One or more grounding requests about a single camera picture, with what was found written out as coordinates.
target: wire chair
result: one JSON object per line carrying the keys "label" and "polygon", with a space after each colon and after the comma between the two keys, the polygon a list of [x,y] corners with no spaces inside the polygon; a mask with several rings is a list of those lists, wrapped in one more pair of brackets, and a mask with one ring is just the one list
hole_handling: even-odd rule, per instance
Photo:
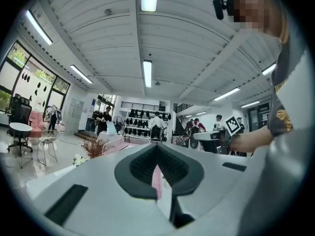
{"label": "wire chair", "polygon": [[[42,143],[43,144],[43,150],[44,150],[44,158],[45,158],[45,163],[41,162],[39,159],[38,161],[42,164],[47,166],[47,162],[46,162],[46,155],[45,155],[45,144],[48,144],[48,154],[50,154],[53,158],[55,158],[56,162],[58,162],[57,157],[56,157],[56,153],[55,153],[55,148],[54,148],[54,144],[53,142],[56,140],[57,138],[57,134],[58,131],[56,130],[44,130],[41,132],[41,137],[38,139],[38,146],[37,146],[37,159],[38,159],[38,149],[39,149],[39,144]],[[49,151],[49,145],[52,144],[53,145],[53,150],[54,150],[54,154],[55,156],[53,156],[50,151]]]}

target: round white table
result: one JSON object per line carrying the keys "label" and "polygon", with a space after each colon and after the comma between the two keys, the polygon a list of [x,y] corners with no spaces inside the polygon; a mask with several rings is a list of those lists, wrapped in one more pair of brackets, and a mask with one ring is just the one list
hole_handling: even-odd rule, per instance
{"label": "round white table", "polygon": [[31,153],[33,152],[33,148],[28,146],[28,139],[27,139],[27,132],[31,132],[33,130],[33,128],[31,126],[28,126],[26,124],[19,123],[19,122],[12,122],[12,123],[10,123],[9,126],[10,126],[10,128],[13,129],[13,140],[15,138],[15,132],[17,132],[19,141],[17,144],[15,144],[13,142],[13,144],[8,147],[8,151],[10,151],[11,147],[14,147],[14,146],[20,147],[21,162],[19,162],[19,160],[18,160],[18,162],[20,164],[20,167],[23,168],[23,166],[22,166],[22,146],[29,148],[31,150]]}

